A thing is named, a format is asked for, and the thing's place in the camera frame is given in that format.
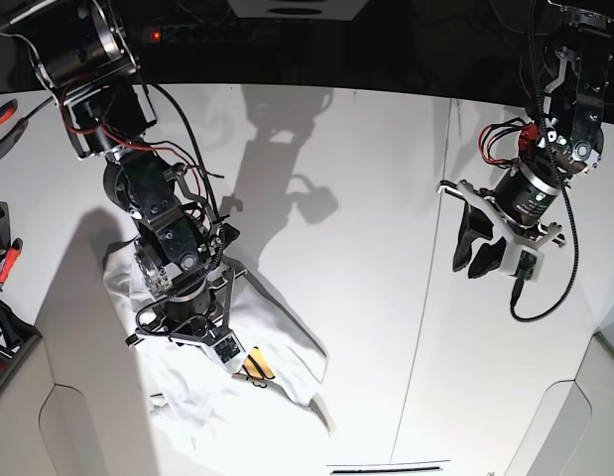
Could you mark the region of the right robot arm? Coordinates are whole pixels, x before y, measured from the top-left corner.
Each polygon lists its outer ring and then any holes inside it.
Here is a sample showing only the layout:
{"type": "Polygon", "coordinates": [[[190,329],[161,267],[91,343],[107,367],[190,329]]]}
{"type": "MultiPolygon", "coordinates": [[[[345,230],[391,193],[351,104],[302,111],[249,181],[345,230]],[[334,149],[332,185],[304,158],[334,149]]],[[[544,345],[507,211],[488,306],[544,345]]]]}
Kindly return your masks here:
{"type": "Polygon", "coordinates": [[[165,338],[220,365],[244,349],[229,326],[238,272],[223,265],[239,235],[222,216],[201,156],[163,159],[145,141],[156,114],[123,24],[108,1],[33,1],[0,12],[0,35],[23,41],[78,157],[101,156],[109,199],[138,230],[135,258],[152,301],[127,344],[165,338]]]}

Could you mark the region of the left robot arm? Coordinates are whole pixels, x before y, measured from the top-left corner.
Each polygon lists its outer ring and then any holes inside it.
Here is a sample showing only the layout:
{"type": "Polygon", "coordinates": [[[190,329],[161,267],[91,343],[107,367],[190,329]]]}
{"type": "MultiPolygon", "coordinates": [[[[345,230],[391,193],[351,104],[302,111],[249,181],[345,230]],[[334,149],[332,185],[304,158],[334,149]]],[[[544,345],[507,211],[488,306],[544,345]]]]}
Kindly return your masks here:
{"type": "Polygon", "coordinates": [[[483,162],[503,176],[491,189],[465,179],[442,180],[437,187],[463,203],[452,270],[465,270],[471,279],[498,270],[535,281],[544,245],[566,243],[561,225],[543,222],[545,212],[574,176],[601,161],[614,6],[591,1],[554,6],[558,30],[542,44],[529,33],[518,66],[528,116],[492,123],[477,139],[483,162]]]}

